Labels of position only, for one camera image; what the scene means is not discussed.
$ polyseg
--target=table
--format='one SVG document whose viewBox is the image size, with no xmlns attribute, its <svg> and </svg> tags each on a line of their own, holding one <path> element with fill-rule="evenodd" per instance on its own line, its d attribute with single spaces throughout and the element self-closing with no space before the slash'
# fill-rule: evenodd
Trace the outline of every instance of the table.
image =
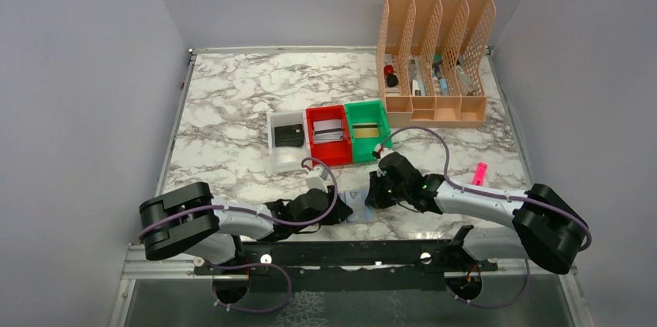
<svg viewBox="0 0 657 327">
<path fill-rule="evenodd" d="M 484 186 L 528 188 L 518 149 L 487 57 L 480 74 L 488 96 L 479 129 L 439 129 L 449 144 L 449 173 L 471 182 L 477 163 L 488 164 Z M 199 54 L 188 87 L 163 191 L 196 181 L 228 201 L 260 205 L 306 192 L 302 172 L 272 174 L 267 150 L 268 112 L 378 98 L 372 51 L 334 53 Z M 442 173 L 445 153 L 433 136 L 410 130 L 393 149 L 423 174 Z M 375 163 L 334 169 L 340 190 L 366 188 Z M 451 238 L 462 225 L 493 226 L 463 215 L 418 214 L 395 206 L 363 224 L 324 226 L 288 240 Z"/>
</svg>

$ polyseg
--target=desk organizer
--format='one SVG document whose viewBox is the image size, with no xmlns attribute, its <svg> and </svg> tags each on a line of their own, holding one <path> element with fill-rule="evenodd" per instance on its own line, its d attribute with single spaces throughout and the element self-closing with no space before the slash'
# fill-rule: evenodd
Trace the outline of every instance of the desk organizer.
<svg viewBox="0 0 657 327">
<path fill-rule="evenodd" d="M 495 19 L 493 0 L 385 0 L 377 45 L 379 95 L 391 127 L 426 126 L 474 128 L 486 118 L 486 94 L 479 65 Z M 449 93 L 437 94 L 432 78 L 434 54 L 442 58 L 440 73 Z M 399 79 L 387 88 L 386 55 Z M 415 57 L 426 95 L 413 95 L 408 62 Z M 456 61 L 476 89 L 462 94 Z"/>
<path fill-rule="evenodd" d="M 342 120 L 343 140 L 332 143 L 313 143 L 313 122 L 330 119 Z M 355 138 L 353 125 L 376 123 L 378 137 Z M 302 124 L 304 145 L 302 147 L 275 147 L 274 128 Z M 315 157 L 329 166 L 374 161 L 374 146 L 390 135 L 384 104 L 379 101 L 351 102 L 344 105 L 306 108 L 293 112 L 267 113 L 267 142 L 273 173 L 289 172 L 301 168 L 301 160 Z M 392 147 L 392 141 L 386 143 Z"/>
</svg>

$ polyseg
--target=black wire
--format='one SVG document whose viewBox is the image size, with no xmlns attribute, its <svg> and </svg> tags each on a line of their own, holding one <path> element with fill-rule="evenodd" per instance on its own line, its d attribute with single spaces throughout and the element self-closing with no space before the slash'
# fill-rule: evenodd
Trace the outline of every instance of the black wire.
<svg viewBox="0 0 657 327">
<path fill-rule="evenodd" d="M 420 212 L 420 211 L 418 211 L 418 210 L 416 210 L 416 209 L 413 209 L 413 208 L 410 208 L 410 207 L 406 207 L 405 205 L 402 205 L 400 202 L 397 202 L 397 205 L 399 205 L 400 207 L 402 207 L 402 208 L 404 208 L 404 209 L 407 209 L 408 211 L 411 211 L 411 212 L 422 213 L 422 212 Z"/>
<path fill-rule="evenodd" d="M 312 231 L 312 232 L 298 232 L 297 234 L 312 234 L 312 233 L 318 232 L 319 229 L 321 229 L 321 228 L 322 228 L 322 224 L 318 224 L 317 229 L 315 231 Z"/>
</svg>

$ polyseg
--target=white bolt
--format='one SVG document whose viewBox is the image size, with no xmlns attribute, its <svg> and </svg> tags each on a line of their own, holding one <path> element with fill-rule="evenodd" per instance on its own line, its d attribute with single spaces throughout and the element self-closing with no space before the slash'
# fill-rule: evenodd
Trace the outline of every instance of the white bolt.
<svg viewBox="0 0 657 327">
<path fill-rule="evenodd" d="M 423 252 L 422 255 L 420 255 L 420 260 L 421 260 L 422 263 L 424 263 L 424 264 L 427 264 L 427 265 L 430 264 L 430 263 L 431 263 L 431 260 L 432 260 L 432 258 L 431 258 L 431 254 L 428 253 L 428 252 Z"/>
</svg>

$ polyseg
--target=metal frame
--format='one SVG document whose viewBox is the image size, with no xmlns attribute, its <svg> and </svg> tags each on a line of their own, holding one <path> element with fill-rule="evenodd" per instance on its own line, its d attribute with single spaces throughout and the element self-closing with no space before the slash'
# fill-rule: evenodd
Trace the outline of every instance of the metal frame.
<svg viewBox="0 0 657 327">
<path fill-rule="evenodd" d="M 194 65 L 198 54 L 202 53 L 313 53 L 313 52 L 373 52 L 376 50 L 374 46 L 260 46 L 260 47 L 234 47 L 234 48 L 205 48 L 190 50 L 190 62 L 187 68 L 187 76 L 184 81 L 184 89 L 181 92 L 181 97 L 178 102 L 178 109 L 174 119 L 174 126 L 171 130 L 169 143 L 167 144 L 167 152 L 160 171 L 160 177 L 157 182 L 155 195 L 162 193 L 164 183 L 167 179 L 167 172 L 169 163 L 171 161 L 171 154 L 175 145 L 175 138 L 180 126 L 182 113 L 184 110 L 184 103 L 187 97 L 187 92 L 190 86 L 191 76 L 194 71 Z M 527 176 L 528 182 L 533 183 L 533 175 L 529 167 L 528 160 L 525 155 L 525 144 L 521 137 L 520 129 L 515 121 L 514 112 L 504 94 L 504 90 L 500 86 L 500 81 L 494 69 L 492 57 L 490 55 L 491 48 L 487 47 L 487 56 L 490 63 L 490 68 L 493 72 L 497 89 L 500 93 L 500 98 L 509 119 L 511 131 L 514 134 L 514 140 L 518 145 L 518 154 L 521 158 L 521 164 Z M 119 292 L 115 299 L 115 305 L 112 311 L 112 316 L 109 321 L 110 327 L 122 327 L 126 323 L 128 317 L 129 307 L 131 305 L 132 296 L 135 289 L 137 280 L 140 279 L 221 279 L 221 280 L 235 280 L 244 281 L 247 276 L 244 275 L 196 275 L 194 274 L 194 257 L 188 255 L 179 255 L 164 261 L 148 261 L 144 253 L 143 246 L 130 245 L 124 263 L 121 280 L 119 283 Z M 485 277 L 496 277 L 503 275 L 520 275 L 525 273 L 525 263 L 523 260 L 500 260 L 497 265 L 499 270 L 496 272 L 486 272 Z M 530 262 L 531 274 L 550 274 L 541 267 Z M 559 276 L 563 288 L 563 292 L 573 318 L 575 325 L 582 327 L 592 327 L 590 313 L 586 305 L 586 301 L 580 291 L 580 287 L 576 279 L 577 269 L 573 267 L 570 274 Z M 460 272 L 445 273 L 445 277 L 461 276 Z"/>
</svg>

